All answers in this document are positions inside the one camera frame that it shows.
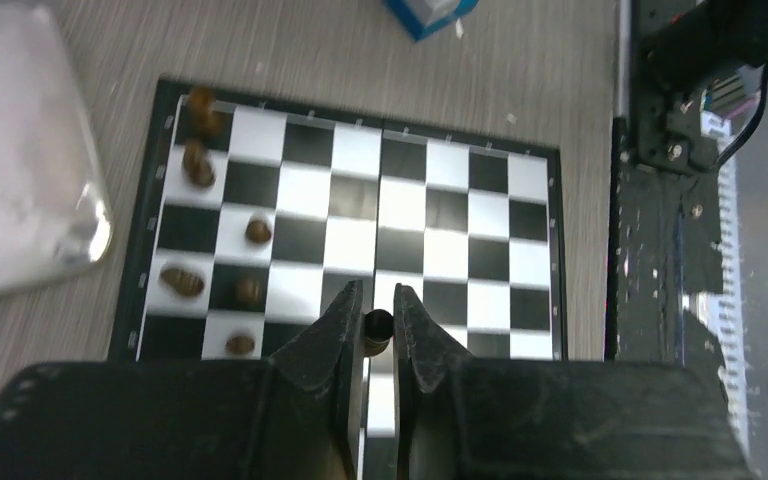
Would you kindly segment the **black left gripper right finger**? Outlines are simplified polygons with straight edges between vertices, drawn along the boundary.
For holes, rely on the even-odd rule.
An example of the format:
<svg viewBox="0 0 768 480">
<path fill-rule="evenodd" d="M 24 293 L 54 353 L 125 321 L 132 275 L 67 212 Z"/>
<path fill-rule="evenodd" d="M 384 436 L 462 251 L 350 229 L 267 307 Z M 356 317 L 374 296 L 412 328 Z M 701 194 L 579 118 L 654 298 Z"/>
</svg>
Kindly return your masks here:
<svg viewBox="0 0 768 480">
<path fill-rule="evenodd" d="M 400 479 L 749 479 L 722 397 L 663 363 L 483 358 L 394 291 Z"/>
</svg>

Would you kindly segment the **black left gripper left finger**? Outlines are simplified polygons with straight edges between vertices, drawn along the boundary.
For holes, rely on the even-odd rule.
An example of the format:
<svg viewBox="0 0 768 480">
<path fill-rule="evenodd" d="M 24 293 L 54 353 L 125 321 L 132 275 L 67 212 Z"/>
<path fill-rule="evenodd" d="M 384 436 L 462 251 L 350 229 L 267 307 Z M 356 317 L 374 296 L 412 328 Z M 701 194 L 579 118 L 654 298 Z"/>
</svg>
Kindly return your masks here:
<svg viewBox="0 0 768 480">
<path fill-rule="evenodd" d="M 39 363 L 0 392 L 0 479 L 353 479 L 363 287 L 257 360 Z"/>
</svg>

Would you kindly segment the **black white folding chessboard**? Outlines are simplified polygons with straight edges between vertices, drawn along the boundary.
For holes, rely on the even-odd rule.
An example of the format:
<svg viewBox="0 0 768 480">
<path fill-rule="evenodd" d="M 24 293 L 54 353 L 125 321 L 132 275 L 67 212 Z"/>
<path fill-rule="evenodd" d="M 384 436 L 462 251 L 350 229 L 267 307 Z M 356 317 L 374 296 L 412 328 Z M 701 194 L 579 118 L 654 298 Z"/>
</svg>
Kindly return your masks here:
<svg viewBox="0 0 768 480">
<path fill-rule="evenodd" d="M 557 149 L 218 89 L 201 189 L 182 168 L 190 90 L 156 87 L 110 358 L 227 358 L 238 333 L 268 356 L 352 280 L 366 310 L 412 287 L 475 355 L 566 357 Z M 252 218 L 268 244 L 245 238 Z M 171 292 L 171 266 L 203 293 Z M 246 276 L 263 285 L 254 308 L 235 298 Z"/>
</svg>

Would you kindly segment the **dark rook corner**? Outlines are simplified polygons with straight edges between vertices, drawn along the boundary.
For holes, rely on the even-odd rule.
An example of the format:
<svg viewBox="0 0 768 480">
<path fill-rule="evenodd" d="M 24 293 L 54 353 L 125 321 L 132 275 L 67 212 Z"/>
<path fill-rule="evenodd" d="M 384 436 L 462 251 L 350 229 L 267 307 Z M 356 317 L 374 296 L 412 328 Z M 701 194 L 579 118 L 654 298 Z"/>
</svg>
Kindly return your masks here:
<svg viewBox="0 0 768 480">
<path fill-rule="evenodd" d="M 194 86 L 188 95 L 187 108 L 190 112 L 193 128 L 202 137 L 216 137 L 222 132 L 223 118 L 217 113 L 215 95 L 204 86 Z"/>
</svg>

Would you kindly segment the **tin lid with bears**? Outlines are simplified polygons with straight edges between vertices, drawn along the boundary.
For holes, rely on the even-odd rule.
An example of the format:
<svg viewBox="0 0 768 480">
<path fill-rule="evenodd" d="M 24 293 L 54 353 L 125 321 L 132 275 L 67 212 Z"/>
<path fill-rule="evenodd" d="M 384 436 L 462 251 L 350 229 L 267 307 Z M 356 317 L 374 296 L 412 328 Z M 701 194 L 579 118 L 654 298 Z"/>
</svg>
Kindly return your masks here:
<svg viewBox="0 0 768 480">
<path fill-rule="evenodd" d="M 112 209 L 64 38 L 42 4 L 0 1 L 0 295 L 97 264 Z"/>
</svg>

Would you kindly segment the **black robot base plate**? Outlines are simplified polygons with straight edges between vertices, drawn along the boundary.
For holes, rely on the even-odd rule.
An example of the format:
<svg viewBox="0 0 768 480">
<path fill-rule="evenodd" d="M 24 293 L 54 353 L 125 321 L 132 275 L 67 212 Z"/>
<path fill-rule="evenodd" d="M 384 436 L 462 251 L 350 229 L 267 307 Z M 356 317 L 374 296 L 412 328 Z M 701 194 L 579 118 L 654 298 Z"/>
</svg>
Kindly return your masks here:
<svg viewBox="0 0 768 480">
<path fill-rule="evenodd" d="M 685 364 L 721 294 L 719 176 L 768 101 L 768 1 L 620 1 L 605 357 Z"/>
</svg>

